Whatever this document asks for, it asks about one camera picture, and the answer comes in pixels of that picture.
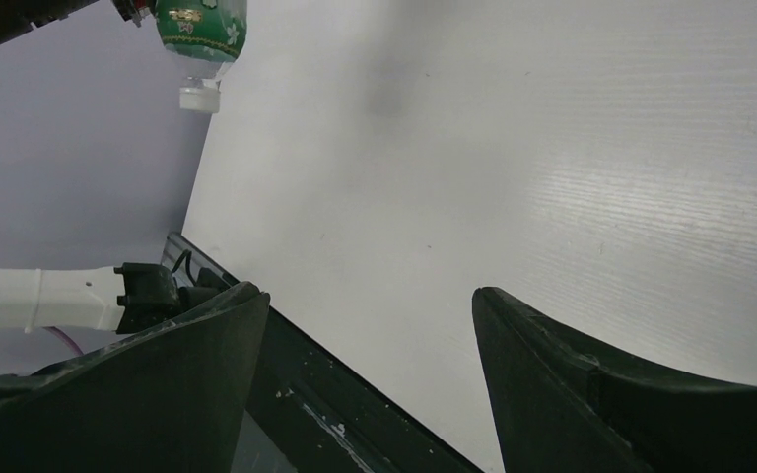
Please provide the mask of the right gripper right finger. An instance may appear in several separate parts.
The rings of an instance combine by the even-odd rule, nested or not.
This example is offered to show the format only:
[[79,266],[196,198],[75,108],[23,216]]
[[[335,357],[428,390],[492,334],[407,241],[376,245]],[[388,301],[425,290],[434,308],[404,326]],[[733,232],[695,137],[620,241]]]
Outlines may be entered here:
[[484,287],[472,318],[509,472],[757,472],[757,386],[682,372]]

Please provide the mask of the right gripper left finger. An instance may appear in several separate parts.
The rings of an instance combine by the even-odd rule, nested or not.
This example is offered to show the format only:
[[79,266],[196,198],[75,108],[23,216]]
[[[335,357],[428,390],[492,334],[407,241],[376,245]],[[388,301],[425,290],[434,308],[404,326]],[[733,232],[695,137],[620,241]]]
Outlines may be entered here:
[[228,472],[270,305],[250,283],[87,355],[0,375],[0,472]]

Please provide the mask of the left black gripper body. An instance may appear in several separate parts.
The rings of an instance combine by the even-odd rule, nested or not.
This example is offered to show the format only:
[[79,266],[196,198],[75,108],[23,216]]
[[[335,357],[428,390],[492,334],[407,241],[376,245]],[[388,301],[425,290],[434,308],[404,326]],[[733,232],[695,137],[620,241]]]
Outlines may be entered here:
[[0,0],[0,45],[95,3],[97,0]]

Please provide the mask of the green label tea bottle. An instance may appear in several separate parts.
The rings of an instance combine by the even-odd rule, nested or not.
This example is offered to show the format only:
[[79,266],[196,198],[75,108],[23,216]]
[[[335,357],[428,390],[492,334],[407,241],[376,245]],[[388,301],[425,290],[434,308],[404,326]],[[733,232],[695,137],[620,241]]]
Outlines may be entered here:
[[217,113],[221,81],[245,44],[246,0],[161,0],[154,17],[165,50],[183,72],[179,106]]

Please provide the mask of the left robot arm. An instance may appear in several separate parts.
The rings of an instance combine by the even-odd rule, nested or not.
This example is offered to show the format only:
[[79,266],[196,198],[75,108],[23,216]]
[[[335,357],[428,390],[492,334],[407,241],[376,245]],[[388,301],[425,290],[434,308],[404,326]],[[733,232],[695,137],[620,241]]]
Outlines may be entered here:
[[[0,45],[86,7],[84,1],[0,1]],[[156,22],[165,50],[184,70],[179,106],[216,114],[220,85],[241,54],[244,0],[117,1],[125,22]],[[90,270],[0,269],[0,328],[62,326],[133,334],[200,304],[215,290],[180,286],[175,270],[123,263]]]

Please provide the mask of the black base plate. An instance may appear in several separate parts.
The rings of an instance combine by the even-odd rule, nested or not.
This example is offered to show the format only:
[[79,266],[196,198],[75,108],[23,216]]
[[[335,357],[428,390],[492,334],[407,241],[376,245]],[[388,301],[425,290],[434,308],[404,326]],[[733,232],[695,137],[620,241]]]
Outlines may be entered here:
[[193,295],[206,417],[251,472],[470,472],[473,464],[183,236],[162,254]]

